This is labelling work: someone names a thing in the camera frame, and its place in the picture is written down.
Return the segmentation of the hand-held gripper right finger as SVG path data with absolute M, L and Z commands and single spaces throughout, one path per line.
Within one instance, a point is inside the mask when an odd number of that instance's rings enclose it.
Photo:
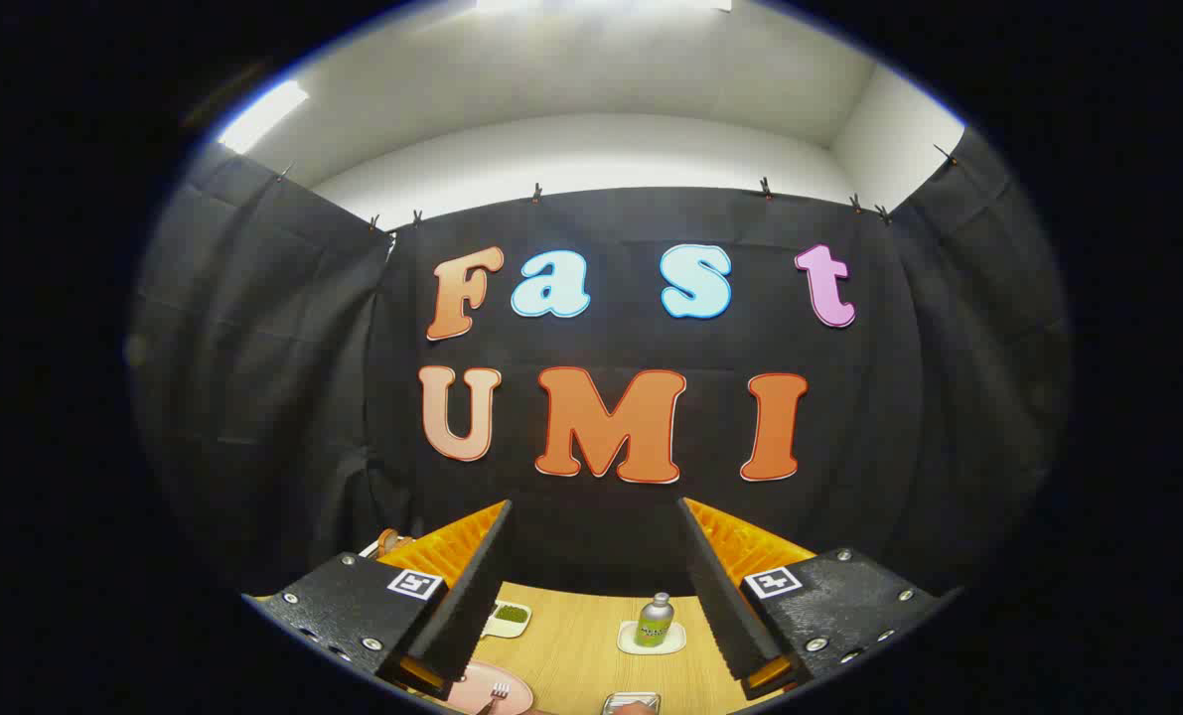
M 838 678 L 949 601 L 858 549 L 812 552 L 696 500 L 677 510 L 689 579 L 749 700 Z

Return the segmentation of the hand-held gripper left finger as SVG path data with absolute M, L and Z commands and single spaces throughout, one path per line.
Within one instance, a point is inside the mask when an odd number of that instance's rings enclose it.
M 504 500 L 383 556 L 338 553 L 244 601 L 356 674 L 444 700 L 494 610 L 511 542 L 513 503 Z

